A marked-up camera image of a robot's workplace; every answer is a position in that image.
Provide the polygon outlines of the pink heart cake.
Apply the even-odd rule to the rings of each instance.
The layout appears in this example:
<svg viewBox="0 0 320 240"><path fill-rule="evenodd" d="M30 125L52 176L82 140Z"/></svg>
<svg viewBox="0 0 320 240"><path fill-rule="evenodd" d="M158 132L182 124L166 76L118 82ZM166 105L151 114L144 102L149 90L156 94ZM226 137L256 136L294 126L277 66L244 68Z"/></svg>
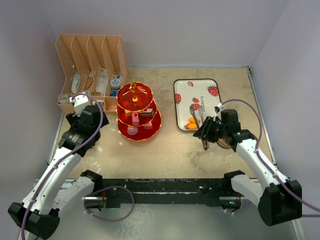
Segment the pink heart cake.
<svg viewBox="0 0 320 240"><path fill-rule="evenodd" d="M151 122L151 121L148 122L147 124L145 124L145 125L143 126L143 128L146 129L146 130L151 130L151 129L153 128L152 122Z"/></svg>

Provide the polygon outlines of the metal serving tongs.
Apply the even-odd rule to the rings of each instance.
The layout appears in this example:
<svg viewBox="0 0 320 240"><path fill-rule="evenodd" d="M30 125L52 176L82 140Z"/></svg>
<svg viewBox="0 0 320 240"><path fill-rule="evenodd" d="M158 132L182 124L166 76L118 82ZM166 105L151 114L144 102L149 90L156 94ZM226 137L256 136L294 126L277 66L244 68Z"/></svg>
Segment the metal serving tongs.
<svg viewBox="0 0 320 240"><path fill-rule="evenodd" d="M190 107L189 112L190 112L190 114L192 115L192 117L193 117L195 120L197 120L197 116L196 116L194 107ZM199 130L199 129L200 129L199 123L196 122L195 124L197 125L197 130Z"/></svg>

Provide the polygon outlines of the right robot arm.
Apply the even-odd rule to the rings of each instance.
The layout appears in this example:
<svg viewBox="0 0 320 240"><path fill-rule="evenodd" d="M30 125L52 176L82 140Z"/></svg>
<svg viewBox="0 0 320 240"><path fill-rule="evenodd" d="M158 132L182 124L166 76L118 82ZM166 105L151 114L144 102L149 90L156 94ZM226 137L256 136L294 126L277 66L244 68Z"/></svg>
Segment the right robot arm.
<svg viewBox="0 0 320 240"><path fill-rule="evenodd" d="M243 172L225 174L222 190L228 196L239 193L253 203L262 221L274 226L302 217L302 203L294 198L302 197L302 186L282 174L260 150L254 135L242 129L238 113L234 109L220 111L220 119L208 116L193 134L208 149L208 143L223 139L250 167L257 178L251 180Z"/></svg>

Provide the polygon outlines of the red three-tier cake stand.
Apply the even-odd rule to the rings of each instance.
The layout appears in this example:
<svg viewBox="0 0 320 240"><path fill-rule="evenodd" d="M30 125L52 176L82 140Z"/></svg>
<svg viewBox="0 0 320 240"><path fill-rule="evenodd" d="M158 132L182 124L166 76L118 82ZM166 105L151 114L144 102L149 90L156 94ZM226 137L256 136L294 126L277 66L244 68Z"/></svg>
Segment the red three-tier cake stand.
<svg viewBox="0 0 320 240"><path fill-rule="evenodd" d="M149 86L136 81L127 83L117 92L116 100L117 127L125 138L131 141L146 141L156 135L162 125L162 119ZM140 111L148 108L154 109L154 116L143 117L139 114ZM126 116L125 111L137 112L139 125L133 126L132 116ZM153 128L144 129L143 126L149 122L152 122ZM128 127L137 127L137 134L129 135L127 133Z"/></svg>

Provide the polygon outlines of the chocolate cake slice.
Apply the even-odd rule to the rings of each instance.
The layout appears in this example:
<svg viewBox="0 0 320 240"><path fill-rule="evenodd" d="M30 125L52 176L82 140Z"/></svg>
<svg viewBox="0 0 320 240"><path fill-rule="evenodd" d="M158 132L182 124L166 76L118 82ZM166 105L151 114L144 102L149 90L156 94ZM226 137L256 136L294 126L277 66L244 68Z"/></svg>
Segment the chocolate cake slice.
<svg viewBox="0 0 320 240"><path fill-rule="evenodd" d="M155 110L153 108L146 108L144 110L141 110L139 114L145 118L153 117L155 115Z"/></svg>

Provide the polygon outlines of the pink striped cake slice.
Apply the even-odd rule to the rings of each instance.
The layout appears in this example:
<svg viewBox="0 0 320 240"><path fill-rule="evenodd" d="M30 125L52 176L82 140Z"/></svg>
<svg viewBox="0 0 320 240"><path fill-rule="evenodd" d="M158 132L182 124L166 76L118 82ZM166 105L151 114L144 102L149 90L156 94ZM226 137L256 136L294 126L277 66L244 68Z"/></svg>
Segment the pink striped cake slice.
<svg viewBox="0 0 320 240"><path fill-rule="evenodd" d="M132 125L133 126L138 126L139 123L140 123L139 114L137 112L133 112L131 114L131 120L132 120Z"/></svg>

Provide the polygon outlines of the white strawberry enamel tray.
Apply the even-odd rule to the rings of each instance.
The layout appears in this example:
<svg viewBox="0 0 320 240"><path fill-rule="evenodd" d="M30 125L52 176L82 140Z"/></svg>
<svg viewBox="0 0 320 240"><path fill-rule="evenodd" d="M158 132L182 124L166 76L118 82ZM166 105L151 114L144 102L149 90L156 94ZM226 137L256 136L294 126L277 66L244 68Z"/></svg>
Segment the white strawberry enamel tray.
<svg viewBox="0 0 320 240"><path fill-rule="evenodd" d="M185 132L189 118L192 117L190 107L194 107L197 119L215 117L215 106L221 102L217 81L212 78L177 79L173 83L175 114L177 127Z"/></svg>

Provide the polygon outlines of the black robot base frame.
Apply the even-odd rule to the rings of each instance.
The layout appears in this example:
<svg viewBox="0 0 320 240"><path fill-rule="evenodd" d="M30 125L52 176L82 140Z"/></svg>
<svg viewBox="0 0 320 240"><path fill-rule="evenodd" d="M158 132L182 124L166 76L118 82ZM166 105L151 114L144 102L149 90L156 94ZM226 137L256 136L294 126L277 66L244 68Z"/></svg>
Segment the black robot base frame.
<svg viewBox="0 0 320 240"><path fill-rule="evenodd" d="M247 198L227 187L225 178L124 179L103 178L91 170L81 173L94 182L93 191L101 190L105 207L119 208L122 204L205 205L238 210Z"/></svg>

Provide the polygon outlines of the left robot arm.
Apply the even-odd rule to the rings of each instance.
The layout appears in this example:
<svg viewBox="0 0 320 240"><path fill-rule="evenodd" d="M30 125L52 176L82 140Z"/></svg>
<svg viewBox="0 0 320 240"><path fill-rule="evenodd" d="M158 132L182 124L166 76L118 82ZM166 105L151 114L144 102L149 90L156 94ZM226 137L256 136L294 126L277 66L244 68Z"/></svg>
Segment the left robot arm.
<svg viewBox="0 0 320 240"><path fill-rule="evenodd" d="M109 123L98 105L88 105L80 116L66 116L70 128L58 143L53 159L32 191L21 201L13 202L7 212L21 228L21 238L29 232L34 239L47 240L58 228L64 201L57 199L71 170L100 139L100 129Z"/></svg>

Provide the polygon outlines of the orange fish pastry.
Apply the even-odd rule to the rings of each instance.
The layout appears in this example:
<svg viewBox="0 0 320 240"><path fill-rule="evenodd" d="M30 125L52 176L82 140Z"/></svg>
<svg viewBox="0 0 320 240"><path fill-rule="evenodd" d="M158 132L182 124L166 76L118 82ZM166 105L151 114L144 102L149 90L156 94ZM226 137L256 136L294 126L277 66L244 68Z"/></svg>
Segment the orange fish pastry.
<svg viewBox="0 0 320 240"><path fill-rule="evenodd" d="M185 127L187 130L196 130L198 128L195 123L188 123Z"/></svg>
<svg viewBox="0 0 320 240"><path fill-rule="evenodd" d="M191 123L191 124L195 124L195 123L200 123L201 122L201 120L200 119L194 119L193 117L190 117L189 119L188 119L188 121Z"/></svg>

